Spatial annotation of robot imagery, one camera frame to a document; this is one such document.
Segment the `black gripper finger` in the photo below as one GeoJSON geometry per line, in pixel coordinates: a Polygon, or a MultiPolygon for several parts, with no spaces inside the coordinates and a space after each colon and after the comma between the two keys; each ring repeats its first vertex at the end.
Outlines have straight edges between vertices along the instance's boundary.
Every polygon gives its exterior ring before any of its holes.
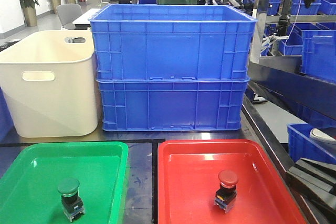
{"type": "Polygon", "coordinates": [[[335,165],[300,158],[286,171],[286,184],[306,196],[324,216],[335,217],[335,165]]]}

